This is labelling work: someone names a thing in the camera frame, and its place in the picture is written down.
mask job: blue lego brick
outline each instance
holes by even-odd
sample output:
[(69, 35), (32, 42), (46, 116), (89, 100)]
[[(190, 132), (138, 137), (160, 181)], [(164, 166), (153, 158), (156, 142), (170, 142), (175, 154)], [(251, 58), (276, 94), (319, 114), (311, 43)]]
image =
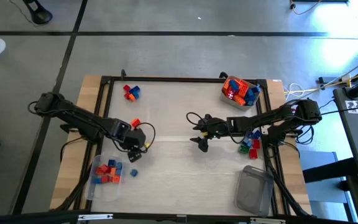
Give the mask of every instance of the blue lego brick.
[(239, 85), (234, 80), (230, 80), (229, 84), (234, 91), (239, 91)]
[(122, 169), (122, 163), (121, 163), (121, 162), (117, 162), (116, 168), (117, 168), (117, 169)]
[(134, 97), (135, 97), (135, 99), (138, 99), (139, 98), (139, 92), (133, 92), (133, 95), (134, 95)]
[(102, 178), (95, 178), (95, 179), (93, 180), (93, 183), (94, 183), (94, 184), (101, 184), (101, 183), (102, 183)]
[(139, 86), (135, 86), (134, 88), (132, 88), (133, 90), (134, 90), (134, 92), (140, 92), (140, 88), (139, 88)]
[(254, 92), (254, 93), (260, 93), (260, 87), (259, 87), (259, 85), (257, 85), (256, 87), (253, 87), (251, 90), (252, 90), (252, 92)]
[(107, 166), (115, 167), (116, 166), (116, 161), (114, 159), (109, 159), (109, 163), (107, 164)]
[(257, 130), (253, 135), (252, 135), (252, 139), (258, 139), (262, 136), (262, 133)]
[(116, 175), (121, 175), (121, 169), (116, 169)]
[(135, 169), (132, 169), (132, 170), (131, 170), (131, 176), (136, 177), (136, 176), (137, 176), (137, 173), (138, 173), (137, 170), (135, 170)]

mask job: plastic bin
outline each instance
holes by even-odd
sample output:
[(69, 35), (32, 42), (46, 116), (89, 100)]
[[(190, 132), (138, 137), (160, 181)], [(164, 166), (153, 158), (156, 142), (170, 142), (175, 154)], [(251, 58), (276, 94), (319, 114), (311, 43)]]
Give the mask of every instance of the plastic bin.
[[(99, 166), (108, 164), (110, 159), (114, 159), (116, 162), (122, 163), (121, 175), (119, 183), (104, 183), (104, 184), (95, 184), (95, 178), (101, 177), (100, 175), (96, 174), (96, 171)], [(118, 157), (108, 157), (108, 156), (95, 156), (92, 163), (91, 173), (89, 174), (88, 183), (86, 185), (85, 190), (85, 198), (88, 200), (94, 201), (105, 201), (109, 202), (115, 200), (121, 196), (121, 183), (122, 178), (124, 176), (125, 164), (120, 160)]]
[[(228, 82), (229, 80), (242, 80), (242, 79), (237, 78), (237, 77), (234, 77), (234, 76), (231, 75), (231, 76), (229, 76), (229, 77), (226, 79), (227, 82)], [(251, 84), (251, 83), (249, 83), (249, 82), (247, 82), (247, 81), (244, 81), (244, 80), (242, 80), (242, 81), (245, 82), (245, 83), (249, 86), (250, 89), (256, 87), (254, 84)], [(232, 106), (235, 106), (236, 108), (239, 108), (239, 109), (242, 110), (242, 111), (246, 111), (246, 110), (248, 110), (249, 108), (253, 107), (253, 106), (256, 104), (257, 100), (259, 99), (259, 95), (260, 95), (260, 93), (256, 94), (256, 98), (255, 98), (254, 104), (253, 104), (252, 106), (247, 106), (247, 105), (240, 106), (240, 105), (239, 105), (238, 103), (236, 103), (234, 100), (228, 98), (228, 97), (223, 93), (223, 88), (222, 88), (220, 99), (221, 99), (223, 102), (226, 102), (226, 103), (228, 103), (228, 104), (230, 104), (230, 105), (232, 105)]]
[(234, 205), (241, 210), (266, 217), (269, 215), (273, 185), (271, 174), (253, 166), (245, 166), (240, 174)]

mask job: wooden board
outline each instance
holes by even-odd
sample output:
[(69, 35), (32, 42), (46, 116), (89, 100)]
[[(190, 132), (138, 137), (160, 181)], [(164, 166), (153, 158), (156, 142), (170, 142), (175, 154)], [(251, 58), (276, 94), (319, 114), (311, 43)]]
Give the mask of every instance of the wooden board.
[[(78, 106), (90, 112), (94, 111), (96, 99), (98, 97), (100, 81), (101, 76), (85, 76), (77, 101)], [(280, 80), (267, 80), (267, 85), (270, 105), (272, 109), (278, 108), (285, 102), (283, 84)], [(105, 88), (104, 91), (104, 100), (102, 100), (99, 115), (103, 113), (104, 104), (106, 102), (106, 89), (107, 88)], [(260, 99), (262, 103), (262, 111), (266, 111), (263, 95), (260, 96)], [(68, 136), (68, 141), (78, 137), (79, 135), (77, 133), (70, 133)], [(287, 137), (286, 141), (295, 144), (295, 140), (293, 138)], [(59, 206), (78, 183), (85, 154), (85, 148), (85, 141), (79, 141), (66, 147), (65, 153), (63, 155), (63, 161), (60, 166), (59, 174), (57, 177), (55, 191), (53, 193), (50, 208), (56, 208), (57, 206)], [(280, 146), (280, 155), (286, 186), (288, 187), (291, 194), (294, 196), (295, 200), (302, 206), (302, 208), (306, 212), (311, 213), (311, 207), (306, 191), (306, 184), (303, 179), (303, 173), (300, 165), (300, 160), (298, 158), (298, 153), (290, 146)], [(277, 196), (278, 211), (279, 213), (283, 213), (281, 195), (277, 186), (275, 187), (275, 192)], [(85, 200), (82, 200), (81, 208), (84, 207)]]

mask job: gray floor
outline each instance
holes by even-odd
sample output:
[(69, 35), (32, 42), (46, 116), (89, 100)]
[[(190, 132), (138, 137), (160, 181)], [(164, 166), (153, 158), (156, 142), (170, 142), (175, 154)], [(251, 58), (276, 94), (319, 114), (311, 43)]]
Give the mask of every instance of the gray floor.
[[(23, 7), (21, 1), (13, 1)], [(49, 25), (35, 28), (12, 4), (0, 0), (0, 31), (73, 29), (81, 0), (40, 2), (54, 18)], [(358, 7), (353, 2), (321, 3), (311, 12), (296, 16), (288, 10), (287, 0), (88, 1), (80, 31), (330, 34), (324, 38), (78, 36), (61, 93), (75, 102), (84, 75), (118, 75), (122, 68), (128, 75), (171, 77), (217, 77), (225, 71), (242, 78), (281, 79), (286, 85), (299, 83), (314, 88), (317, 77), (339, 76), (358, 64)], [(302, 11), (312, 4), (297, 4), (296, 8)], [(7, 214), (40, 123), (27, 112), (27, 103), (53, 88), (69, 36), (1, 38), (7, 42), (7, 49), (0, 56), (0, 138), (4, 141), (0, 147), (0, 214)], [(331, 99), (332, 90), (311, 97), (322, 105)], [(322, 110), (335, 109), (331, 103)], [(59, 124), (52, 120), (24, 212), (48, 210), (59, 150), (67, 137)], [(332, 128), (339, 134), (328, 136)], [(351, 156), (337, 114), (325, 116), (315, 130), (313, 144), (301, 146), (301, 150), (336, 151), (339, 159)]]

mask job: orange lego brick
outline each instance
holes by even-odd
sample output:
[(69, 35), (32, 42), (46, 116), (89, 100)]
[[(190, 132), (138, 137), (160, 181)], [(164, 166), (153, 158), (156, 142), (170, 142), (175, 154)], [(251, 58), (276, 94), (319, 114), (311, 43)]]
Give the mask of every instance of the orange lego brick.
[(243, 85), (243, 86), (240, 88), (239, 96), (241, 96), (241, 98), (246, 97), (247, 91), (248, 91), (248, 86), (247, 86), (247, 85)]
[(239, 95), (234, 96), (234, 101), (240, 106), (244, 106), (246, 103), (246, 101)]
[(134, 96), (133, 94), (130, 94), (128, 97), (129, 97), (129, 100), (131, 100), (131, 101), (135, 101), (135, 100), (136, 100), (136, 98), (135, 98), (135, 96)]
[(119, 179), (120, 179), (120, 176), (115, 175), (115, 176), (112, 178), (112, 182), (118, 184), (118, 183), (119, 183)]
[(111, 168), (110, 175), (112, 176), (116, 175), (116, 168)]

